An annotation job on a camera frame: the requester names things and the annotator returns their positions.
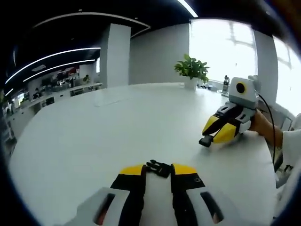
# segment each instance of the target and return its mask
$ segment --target person's hand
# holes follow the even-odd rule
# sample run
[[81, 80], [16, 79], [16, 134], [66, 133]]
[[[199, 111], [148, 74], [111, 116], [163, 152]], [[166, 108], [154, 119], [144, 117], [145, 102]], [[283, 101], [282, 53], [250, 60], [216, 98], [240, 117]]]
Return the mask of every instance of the person's hand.
[[269, 127], [270, 122], [267, 120], [267, 118], [256, 109], [256, 113], [254, 117], [251, 119], [251, 127], [249, 128], [250, 131], [255, 131], [262, 135], [266, 128]]

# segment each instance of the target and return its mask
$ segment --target white table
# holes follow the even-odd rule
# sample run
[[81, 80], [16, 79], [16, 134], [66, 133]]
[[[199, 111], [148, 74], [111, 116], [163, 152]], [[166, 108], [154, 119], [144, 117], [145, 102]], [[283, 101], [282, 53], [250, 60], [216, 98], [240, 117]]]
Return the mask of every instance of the white table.
[[[41, 109], [20, 137], [10, 172], [42, 225], [63, 224], [126, 166], [150, 159], [194, 166], [227, 195], [243, 218], [269, 223], [276, 202], [265, 140], [246, 132], [210, 150], [198, 144], [210, 115], [227, 99], [179, 83], [102, 89]], [[147, 175], [141, 225], [176, 225], [170, 178]]]

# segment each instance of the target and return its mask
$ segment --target ceiling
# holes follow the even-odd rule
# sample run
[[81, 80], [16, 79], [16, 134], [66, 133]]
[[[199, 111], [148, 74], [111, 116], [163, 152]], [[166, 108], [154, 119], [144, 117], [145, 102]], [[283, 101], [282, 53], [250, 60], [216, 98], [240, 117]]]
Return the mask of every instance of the ceiling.
[[[200, 18], [225, 18], [249, 23], [268, 35], [284, 37], [279, 23], [254, 0], [186, 0]], [[193, 17], [177, 0], [111, 0], [68, 6], [53, 2], [7, 7], [2, 18], [5, 31], [0, 84], [27, 64], [42, 57], [77, 48], [99, 47], [103, 31], [110, 23], [132, 27], [132, 36], [159, 28], [188, 23]], [[4, 87], [24, 85], [32, 68], [47, 68], [70, 62], [96, 59], [99, 50], [66, 53], [45, 59], [21, 71]]]

